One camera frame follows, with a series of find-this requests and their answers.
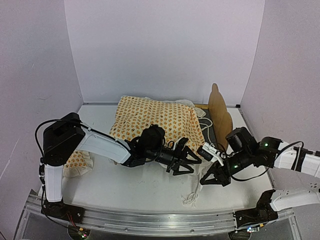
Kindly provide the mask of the wooden pet bed frame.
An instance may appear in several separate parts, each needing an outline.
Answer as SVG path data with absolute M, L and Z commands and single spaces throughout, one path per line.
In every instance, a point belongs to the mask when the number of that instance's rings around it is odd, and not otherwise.
M 213 122 L 217 143 L 216 147 L 219 150 L 226 151 L 229 146 L 226 136 L 233 130 L 233 120 L 216 83 L 212 84 L 208 104 L 195 104 L 195 107 L 199 109 L 208 109 L 210 118 Z

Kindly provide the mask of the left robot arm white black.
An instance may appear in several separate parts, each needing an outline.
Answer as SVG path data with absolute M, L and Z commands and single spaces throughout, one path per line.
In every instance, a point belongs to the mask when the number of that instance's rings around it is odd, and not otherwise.
M 41 152 L 40 179 L 48 211 L 57 219 L 67 214 L 62 204 L 63 167 L 75 150 L 87 151 L 109 158 L 125 167 L 134 168 L 147 162 L 166 166 L 166 172 L 174 176 L 192 174 L 193 165 L 202 160 L 187 146 L 188 138 L 182 137 L 172 147 L 165 145 L 165 130 L 152 124 L 132 140 L 115 139 L 82 123 L 80 116 L 71 112 L 60 119 L 50 119 L 44 125 L 42 142 L 37 142 Z

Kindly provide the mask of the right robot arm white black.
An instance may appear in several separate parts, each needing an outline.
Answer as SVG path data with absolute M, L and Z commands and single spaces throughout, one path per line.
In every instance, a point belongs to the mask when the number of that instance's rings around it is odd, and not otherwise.
M 320 203 L 320 152 L 304 147 L 298 140 L 288 143 L 275 137 L 257 141 L 245 127 L 234 129 L 225 137 L 232 152 L 209 143 L 200 146 L 197 153 L 211 166 L 200 180 L 201 185 L 226 187 L 231 181 L 246 182 L 255 179 L 238 178 L 236 174 L 253 166 L 266 170 L 284 171 L 284 183 L 277 189 L 265 191 L 266 202 L 252 209 L 252 218 L 262 222 L 271 212 Z

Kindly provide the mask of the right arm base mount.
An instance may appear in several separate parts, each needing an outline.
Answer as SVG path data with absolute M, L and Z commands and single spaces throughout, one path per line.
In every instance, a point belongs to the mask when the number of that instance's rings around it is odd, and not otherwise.
M 274 192 L 275 190 L 263 192 L 254 208 L 235 211 L 233 217 L 235 218 L 236 229 L 256 227 L 277 220 L 278 213 L 271 207 L 271 197 Z

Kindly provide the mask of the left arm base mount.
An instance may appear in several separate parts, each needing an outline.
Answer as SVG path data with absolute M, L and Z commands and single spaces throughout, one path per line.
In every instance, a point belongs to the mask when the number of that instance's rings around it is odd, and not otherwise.
M 46 199 L 45 192 L 41 196 L 41 213 L 50 219 L 69 221 L 74 224 L 81 224 L 83 221 L 85 209 L 80 206 L 58 202 L 49 202 Z

